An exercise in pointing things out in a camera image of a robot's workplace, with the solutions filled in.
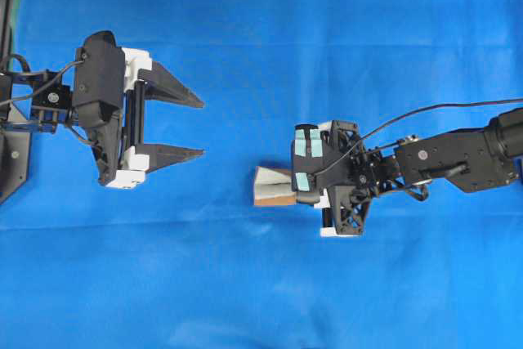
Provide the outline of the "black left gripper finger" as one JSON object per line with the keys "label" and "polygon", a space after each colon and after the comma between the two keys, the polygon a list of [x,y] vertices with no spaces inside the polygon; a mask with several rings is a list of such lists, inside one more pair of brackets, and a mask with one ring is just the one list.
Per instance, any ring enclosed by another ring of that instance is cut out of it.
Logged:
{"label": "black left gripper finger", "polygon": [[142,154],[149,156],[149,168],[146,172],[154,172],[177,163],[184,163],[202,156],[204,150],[196,150],[172,145],[143,144]]}
{"label": "black left gripper finger", "polygon": [[138,79],[145,84],[146,100],[163,101],[199,109],[204,107],[203,101],[159,62],[152,62],[152,70],[139,69]]}

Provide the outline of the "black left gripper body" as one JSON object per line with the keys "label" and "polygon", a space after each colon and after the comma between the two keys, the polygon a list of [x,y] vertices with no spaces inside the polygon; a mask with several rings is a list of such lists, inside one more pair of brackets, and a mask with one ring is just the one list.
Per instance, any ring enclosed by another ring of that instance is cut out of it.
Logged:
{"label": "black left gripper body", "polygon": [[100,127],[85,129],[99,171],[99,183],[115,189],[132,189],[145,181],[149,156],[142,154],[145,84],[139,69],[152,70],[149,52],[121,47],[125,55],[123,108]]}

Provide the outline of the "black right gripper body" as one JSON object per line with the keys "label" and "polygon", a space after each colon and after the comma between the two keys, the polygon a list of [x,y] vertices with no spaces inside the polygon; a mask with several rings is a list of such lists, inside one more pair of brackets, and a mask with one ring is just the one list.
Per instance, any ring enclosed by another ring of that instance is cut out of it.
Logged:
{"label": "black right gripper body", "polygon": [[373,198],[382,193],[382,154],[364,147],[354,123],[319,125],[326,164],[317,176],[322,210],[322,237],[354,237],[364,233]]}

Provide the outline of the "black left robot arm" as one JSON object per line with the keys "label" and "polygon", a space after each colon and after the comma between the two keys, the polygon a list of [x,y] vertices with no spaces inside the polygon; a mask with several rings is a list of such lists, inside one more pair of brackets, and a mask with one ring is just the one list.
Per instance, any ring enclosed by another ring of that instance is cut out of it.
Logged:
{"label": "black left robot arm", "polygon": [[117,46],[109,33],[89,38],[58,72],[32,71],[23,56],[1,61],[1,189],[16,177],[16,132],[50,132],[63,125],[84,130],[99,183],[132,189],[146,174],[203,154],[144,142],[145,102],[194,108],[203,102],[149,52]]}

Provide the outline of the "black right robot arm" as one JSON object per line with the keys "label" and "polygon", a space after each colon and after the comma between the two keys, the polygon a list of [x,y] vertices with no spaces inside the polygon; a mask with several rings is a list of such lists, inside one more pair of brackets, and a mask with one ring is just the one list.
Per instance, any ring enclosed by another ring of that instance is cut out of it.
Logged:
{"label": "black right robot arm", "polygon": [[424,201],[428,185],[445,179],[465,193],[507,186],[517,180],[522,155],[522,110],[492,118],[483,128],[461,128],[426,139],[406,137],[392,154],[367,149],[358,132],[333,127],[324,138],[334,159],[315,175],[329,200],[322,208],[323,237],[364,232],[370,204],[396,192]]}

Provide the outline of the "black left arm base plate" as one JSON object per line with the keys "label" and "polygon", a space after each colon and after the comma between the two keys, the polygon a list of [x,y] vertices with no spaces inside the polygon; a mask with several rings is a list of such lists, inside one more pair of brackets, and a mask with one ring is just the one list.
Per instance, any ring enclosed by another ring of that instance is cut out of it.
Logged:
{"label": "black left arm base plate", "polygon": [[1,198],[3,204],[27,181],[31,134],[1,131]]}

